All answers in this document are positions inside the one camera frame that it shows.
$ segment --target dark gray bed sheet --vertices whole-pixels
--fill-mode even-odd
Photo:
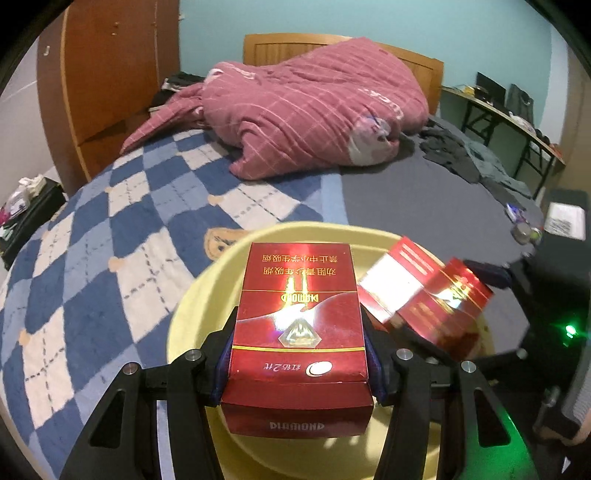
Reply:
[[[463,136],[451,125],[446,128]],[[531,245],[522,247],[513,239],[503,206],[482,185],[426,160],[420,141],[418,136],[404,138],[389,164],[342,170],[350,225],[406,235],[443,262],[458,257],[501,265],[532,251]],[[541,225],[535,203],[513,194],[532,225]],[[495,290],[484,313],[496,351],[516,348],[528,322],[513,293]]]

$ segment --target cigarette pack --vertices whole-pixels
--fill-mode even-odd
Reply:
[[[232,433],[363,433],[374,402],[349,245],[252,244],[222,411]]]

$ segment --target red cigarette pack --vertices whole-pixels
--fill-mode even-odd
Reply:
[[[398,315],[455,360],[469,358],[480,334],[476,318],[493,292],[461,260],[452,258]]]
[[[402,237],[360,280],[359,301],[389,326],[394,314],[440,270],[425,250]]]
[[[222,396],[229,430],[353,436],[373,406],[349,245],[252,244]]]

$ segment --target diamond graphic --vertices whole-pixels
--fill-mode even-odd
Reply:
[[[297,319],[281,334],[279,341],[286,348],[314,348],[322,338],[305,319]]]

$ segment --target white wall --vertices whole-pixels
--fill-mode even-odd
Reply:
[[[552,56],[550,57],[548,96],[539,128],[551,142],[559,144],[569,90],[569,50],[567,43],[553,26],[550,26],[550,34]]]
[[[37,40],[0,95],[0,204],[18,186],[52,168],[37,94]]]

